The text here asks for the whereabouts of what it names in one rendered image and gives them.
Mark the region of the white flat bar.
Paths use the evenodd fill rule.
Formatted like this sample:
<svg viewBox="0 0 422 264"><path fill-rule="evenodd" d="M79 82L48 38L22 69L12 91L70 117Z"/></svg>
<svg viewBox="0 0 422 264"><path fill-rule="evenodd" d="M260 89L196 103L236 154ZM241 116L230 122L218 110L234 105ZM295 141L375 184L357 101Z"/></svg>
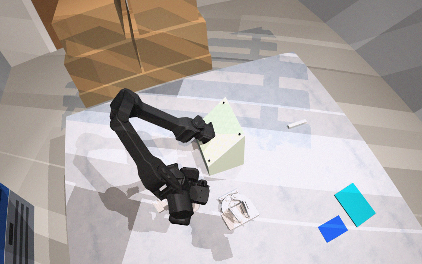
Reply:
<svg viewBox="0 0 422 264"><path fill-rule="evenodd" d="M291 128L294 128L294 127L298 127L298 126L304 125L306 123L307 123L306 119L300 120L298 122L292 123L291 125L288 125L288 128L291 129Z"/></svg>

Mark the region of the teal rectangular plate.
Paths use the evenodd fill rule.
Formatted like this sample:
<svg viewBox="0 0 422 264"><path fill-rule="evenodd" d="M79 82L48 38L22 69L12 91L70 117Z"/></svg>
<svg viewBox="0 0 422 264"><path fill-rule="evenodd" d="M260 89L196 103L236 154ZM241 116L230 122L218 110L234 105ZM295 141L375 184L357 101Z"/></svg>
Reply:
<svg viewBox="0 0 422 264"><path fill-rule="evenodd" d="M356 227L376 214L354 183L339 191L334 196Z"/></svg>

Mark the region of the blue rectangular plate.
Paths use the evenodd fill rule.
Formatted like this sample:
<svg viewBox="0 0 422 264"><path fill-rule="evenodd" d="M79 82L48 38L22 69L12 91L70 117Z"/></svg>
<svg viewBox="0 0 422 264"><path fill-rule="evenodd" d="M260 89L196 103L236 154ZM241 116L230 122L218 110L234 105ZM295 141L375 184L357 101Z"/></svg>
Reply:
<svg viewBox="0 0 422 264"><path fill-rule="evenodd" d="M327 243L335 239L339 235L348 231L348 229L346 228L345 224L342 222L339 216L322 224L321 226L318 227L318 229L322 233Z"/></svg>

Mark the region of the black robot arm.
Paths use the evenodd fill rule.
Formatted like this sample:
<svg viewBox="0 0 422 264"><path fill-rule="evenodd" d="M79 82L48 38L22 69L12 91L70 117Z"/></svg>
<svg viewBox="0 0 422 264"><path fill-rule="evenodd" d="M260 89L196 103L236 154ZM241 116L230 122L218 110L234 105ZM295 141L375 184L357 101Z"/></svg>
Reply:
<svg viewBox="0 0 422 264"><path fill-rule="evenodd" d="M139 95L124 88L110 104L110 128L116 132L122 144L136 163L142 184L159 200L167 199L169 214L176 219L186 219L194 214L192 203L206 205L209 199L209 185L205 179L188 184L183 173L174 163L166 166L154 157L136 133L129 118L137 117L174 133L176 140L187 143L193 137L206 144L215 137L212 122L206 122L197 115L194 119L177 118L155 107L143 103ZM166 184L162 191L159 188ZM189 191L186 191L190 188Z"/></svg>

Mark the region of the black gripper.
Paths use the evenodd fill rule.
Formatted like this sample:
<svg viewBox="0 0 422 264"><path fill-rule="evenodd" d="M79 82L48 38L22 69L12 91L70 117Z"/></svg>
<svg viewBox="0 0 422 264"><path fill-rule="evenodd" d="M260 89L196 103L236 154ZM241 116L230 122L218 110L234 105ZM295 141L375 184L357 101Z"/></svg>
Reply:
<svg viewBox="0 0 422 264"><path fill-rule="evenodd" d="M195 183L198 182L198 177L199 177L198 169L183 167L180 169L180 171L185 176L188 184L190 183L190 184L193 184L194 186ZM191 217L188 217L186 219L176 219L172 216L172 214L169 215L169 221L171 222L171 224L182 224L182 225L188 226L190 224L190 218Z"/></svg>

